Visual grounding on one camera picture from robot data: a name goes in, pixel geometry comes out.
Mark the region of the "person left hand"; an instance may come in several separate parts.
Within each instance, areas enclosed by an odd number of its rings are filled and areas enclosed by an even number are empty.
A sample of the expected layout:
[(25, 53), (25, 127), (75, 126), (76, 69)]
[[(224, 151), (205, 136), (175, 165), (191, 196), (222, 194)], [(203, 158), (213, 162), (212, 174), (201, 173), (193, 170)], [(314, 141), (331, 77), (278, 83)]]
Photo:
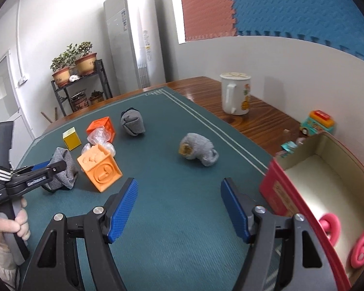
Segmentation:
[(25, 210), (26, 199), (21, 199), (21, 210), (14, 220), (0, 218), (0, 245), (5, 245), (4, 233), (16, 234), (23, 241), (28, 241), (31, 232), (29, 230), (28, 215)]

